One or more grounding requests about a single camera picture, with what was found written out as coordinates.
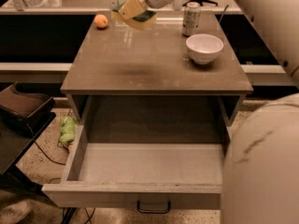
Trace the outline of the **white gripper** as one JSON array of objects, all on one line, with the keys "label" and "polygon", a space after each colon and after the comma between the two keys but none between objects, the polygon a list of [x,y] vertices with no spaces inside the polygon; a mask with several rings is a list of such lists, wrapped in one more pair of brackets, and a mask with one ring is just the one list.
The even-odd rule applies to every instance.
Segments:
[{"label": "white gripper", "polygon": [[171,4],[173,0],[127,0],[120,8],[121,17],[127,21],[142,14],[147,5],[152,8],[162,8]]}]

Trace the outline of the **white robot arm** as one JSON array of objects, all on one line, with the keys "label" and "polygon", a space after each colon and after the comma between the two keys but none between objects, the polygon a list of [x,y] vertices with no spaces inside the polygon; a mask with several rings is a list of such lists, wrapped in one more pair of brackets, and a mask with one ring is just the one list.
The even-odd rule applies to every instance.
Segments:
[{"label": "white robot arm", "polygon": [[[286,73],[299,66],[299,0],[235,0]],[[227,150],[221,224],[299,224],[299,95],[253,112]]]}]

